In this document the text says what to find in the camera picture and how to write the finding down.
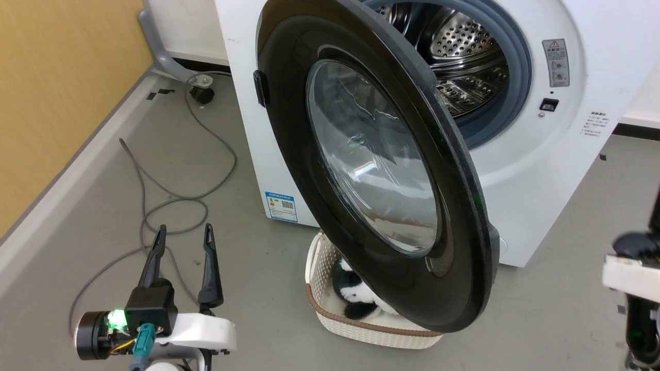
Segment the grey metal stand leg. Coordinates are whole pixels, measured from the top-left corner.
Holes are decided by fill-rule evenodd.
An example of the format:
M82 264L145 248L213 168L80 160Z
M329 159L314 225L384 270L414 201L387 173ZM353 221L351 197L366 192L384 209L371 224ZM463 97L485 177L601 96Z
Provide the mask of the grey metal stand leg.
M139 11L137 18L146 44L153 56L156 73L201 89L211 87L213 83L212 77L205 74L196 75L196 73L184 68L183 65L177 63L170 56L167 49L165 49L155 18L153 17L153 12L151 12L151 8L147 2L144 3L144 7Z

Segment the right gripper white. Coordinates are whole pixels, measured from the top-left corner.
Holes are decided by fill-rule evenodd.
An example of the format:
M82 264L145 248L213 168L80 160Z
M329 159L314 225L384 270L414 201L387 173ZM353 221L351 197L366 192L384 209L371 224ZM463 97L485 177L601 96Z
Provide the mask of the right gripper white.
M602 284L660 305L660 232L627 232L604 258Z

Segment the perforated steel washer drum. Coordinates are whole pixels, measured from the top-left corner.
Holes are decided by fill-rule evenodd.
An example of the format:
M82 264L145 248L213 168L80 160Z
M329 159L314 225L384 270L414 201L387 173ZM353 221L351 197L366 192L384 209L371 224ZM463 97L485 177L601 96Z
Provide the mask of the perforated steel washer drum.
M493 101L508 85L509 68L493 34L476 19L431 3L391 3L375 12L400 31L437 78L446 108L462 117Z

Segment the black round glass washer door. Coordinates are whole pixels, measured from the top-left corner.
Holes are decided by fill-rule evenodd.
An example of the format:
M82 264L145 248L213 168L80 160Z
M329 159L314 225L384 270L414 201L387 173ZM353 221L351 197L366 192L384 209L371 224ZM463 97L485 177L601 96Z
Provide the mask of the black round glass washer door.
M410 43L359 0L266 0L254 77L292 179L348 266L417 326L471 326L497 275L498 231Z

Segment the black caster wheel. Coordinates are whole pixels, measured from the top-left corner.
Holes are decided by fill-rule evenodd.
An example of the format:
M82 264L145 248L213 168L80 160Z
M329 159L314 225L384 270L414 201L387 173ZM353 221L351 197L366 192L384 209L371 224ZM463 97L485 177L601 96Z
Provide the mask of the black caster wheel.
M200 88L193 86L189 91L189 95L196 103L204 106L213 100L215 92L212 88Z

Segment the grey-blue rubber door gasket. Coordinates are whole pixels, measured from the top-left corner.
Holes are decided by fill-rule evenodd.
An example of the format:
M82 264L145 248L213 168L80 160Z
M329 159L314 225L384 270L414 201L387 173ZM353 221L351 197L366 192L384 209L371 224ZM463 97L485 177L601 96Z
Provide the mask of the grey-blue rubber door gasket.
M374 11L375 7L391 3L431 3L455 9L481 23L493 34L504 53L509 68L508 85L483 108L453 119L470 149L484 145L513 124L531 90L531 53L516 21L495 0L360 1Z

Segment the white front-load washing machine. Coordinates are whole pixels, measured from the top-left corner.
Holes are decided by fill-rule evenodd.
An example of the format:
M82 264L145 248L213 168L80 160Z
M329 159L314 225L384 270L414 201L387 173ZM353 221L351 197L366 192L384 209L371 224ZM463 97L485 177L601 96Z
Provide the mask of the white front-load washing machine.
M501 263L524 267L660 59L660 0L495 0L531 53L531 90L505 131L470 149ZM570 86L552 88L542 40L566 42ZM559 99L542 112L543 98Z

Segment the blue energy label sticker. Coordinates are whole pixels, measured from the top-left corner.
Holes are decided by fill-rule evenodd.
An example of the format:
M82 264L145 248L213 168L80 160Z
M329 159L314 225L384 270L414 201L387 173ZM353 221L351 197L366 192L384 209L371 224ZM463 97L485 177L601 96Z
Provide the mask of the blue energy label sticker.
M265 196L270 218L291 223L299 221L294 197L272 192L265 192Z

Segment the white woven laundry basket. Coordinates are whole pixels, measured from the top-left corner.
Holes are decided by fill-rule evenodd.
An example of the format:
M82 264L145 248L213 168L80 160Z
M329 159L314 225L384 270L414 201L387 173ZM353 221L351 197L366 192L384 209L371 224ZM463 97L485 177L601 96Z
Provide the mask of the white woven laundry basket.
M350 340L391 348L424 349L441 340L442 333L422 329L400 315L380 312L363 321L345 317L345 302L332 285L338 257L335 246L319 231L307 251L305 288L307 300L325 329Z

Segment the grey warning label sticker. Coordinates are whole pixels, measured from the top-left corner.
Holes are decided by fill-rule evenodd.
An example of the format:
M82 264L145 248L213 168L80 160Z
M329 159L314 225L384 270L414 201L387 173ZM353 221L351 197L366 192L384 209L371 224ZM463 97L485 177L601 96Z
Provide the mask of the grey warning label sticker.
M547 62L549 86L552 88L569 87L570 62L565 40L542 40L542 47Z

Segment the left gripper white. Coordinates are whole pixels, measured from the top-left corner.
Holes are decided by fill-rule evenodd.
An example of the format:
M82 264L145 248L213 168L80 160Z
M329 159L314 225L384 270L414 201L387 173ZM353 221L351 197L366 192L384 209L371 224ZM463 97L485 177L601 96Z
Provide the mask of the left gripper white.
M167 247L167 226L160 225L137 285L140 289L172 288L161 275L160 263ZM211 312L224 303L221 272L213 227L205 225L204 272L197 296L200 312ZM156 338L154 357L199 357L200 350L237 350L237 331L232 321L205 314L179 314L170 336Z

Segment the black and white panda plush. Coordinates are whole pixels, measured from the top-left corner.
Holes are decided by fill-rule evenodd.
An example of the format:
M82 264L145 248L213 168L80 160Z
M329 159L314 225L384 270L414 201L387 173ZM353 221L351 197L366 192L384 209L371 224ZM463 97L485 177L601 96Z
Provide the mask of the black and white panda plush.
M348 319L363 321L382 313L399 315L363 282L342 256L334 265L332 284L335 294L345 303L343 315Z

